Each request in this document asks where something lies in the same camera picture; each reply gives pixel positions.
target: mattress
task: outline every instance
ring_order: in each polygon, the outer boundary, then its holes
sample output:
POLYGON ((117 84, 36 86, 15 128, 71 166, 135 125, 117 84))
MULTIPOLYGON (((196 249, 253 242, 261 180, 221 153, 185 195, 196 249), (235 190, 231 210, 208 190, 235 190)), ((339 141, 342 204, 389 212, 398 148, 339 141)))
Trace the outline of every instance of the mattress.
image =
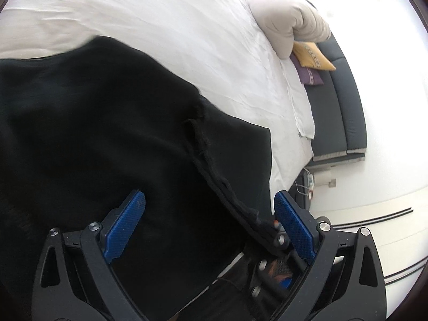
POLYGON ((305 89, 245 0, 9 0, 0 13, 0 58, 52 55, 93 35, 149 54, 225 113, 269 128, 272 200, 311 159, 305 89))

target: white pillow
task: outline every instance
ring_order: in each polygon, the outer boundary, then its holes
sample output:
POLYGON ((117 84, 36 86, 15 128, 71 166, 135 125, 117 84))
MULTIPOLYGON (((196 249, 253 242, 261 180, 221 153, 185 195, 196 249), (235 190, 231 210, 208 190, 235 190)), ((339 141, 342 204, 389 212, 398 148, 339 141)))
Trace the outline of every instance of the white pillow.
POLYGON ((280 59, 287 59, 294 40, 321 42, 331 35, 327 22, 306 0, 246 0, 258 26, 280 59))

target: yellow cushion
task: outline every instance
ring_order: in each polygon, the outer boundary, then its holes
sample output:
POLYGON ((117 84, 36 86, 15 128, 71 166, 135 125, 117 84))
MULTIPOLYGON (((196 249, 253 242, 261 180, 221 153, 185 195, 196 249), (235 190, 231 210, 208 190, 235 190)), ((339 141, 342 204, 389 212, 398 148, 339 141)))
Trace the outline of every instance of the yellow cushion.
POLYGON ((313 42, 294 42, 293 53, 303 67, 329 71, 336 69, 313 42))

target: pillow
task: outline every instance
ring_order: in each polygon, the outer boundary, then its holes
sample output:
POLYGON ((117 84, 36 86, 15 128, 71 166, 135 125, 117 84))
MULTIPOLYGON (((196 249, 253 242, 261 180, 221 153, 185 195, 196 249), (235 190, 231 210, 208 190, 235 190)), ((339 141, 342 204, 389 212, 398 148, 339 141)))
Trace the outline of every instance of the pillow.
POLYGON ((290 59, 292 60, 293 64, 296 67, 297 73, 299 74, 300 82, 302 82, 302 84, 307 84, 307 85, 324 84, 319 72, 315 69, 311 69, 309 67, 303 67, 302 65, 300 65, 294 53, 291 53, 290 59))
POLYGON ((329 71, 336 69, 313 42, 294 42, 293 53, 303 67, 329 71))
POLYGON ((306 0, 245 1, 280 59, 290 56, 295 39, 321 42, 331 35, 328 23, 306 0))

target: black garment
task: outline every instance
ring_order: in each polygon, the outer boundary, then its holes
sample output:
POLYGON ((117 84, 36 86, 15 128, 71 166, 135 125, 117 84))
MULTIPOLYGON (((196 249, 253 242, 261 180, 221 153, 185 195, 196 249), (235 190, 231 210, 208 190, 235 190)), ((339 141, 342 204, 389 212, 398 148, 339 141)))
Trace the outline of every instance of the black garment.
POLYGON ((248 234, 273 252, 257 217, 270 217, 270 168, 268 129, 116 40, 0 60, 0 280, 28 314, 48 230, 81 230, 140 189, 146 211, 112 267, 151 321, 166 320, 248 234))

